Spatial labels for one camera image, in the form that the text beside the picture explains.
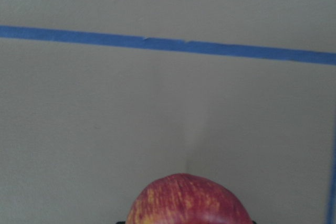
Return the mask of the lone red yellow apple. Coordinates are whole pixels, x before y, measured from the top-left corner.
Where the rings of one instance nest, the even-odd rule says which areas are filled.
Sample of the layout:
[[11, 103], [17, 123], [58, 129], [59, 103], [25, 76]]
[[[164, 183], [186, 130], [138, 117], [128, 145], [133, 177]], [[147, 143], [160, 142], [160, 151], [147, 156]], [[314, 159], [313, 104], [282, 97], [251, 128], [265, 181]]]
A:
[[173, 174], [148, 184], [133, 202], [126, 223], [252, 223], [240, 200], [204, 177]]

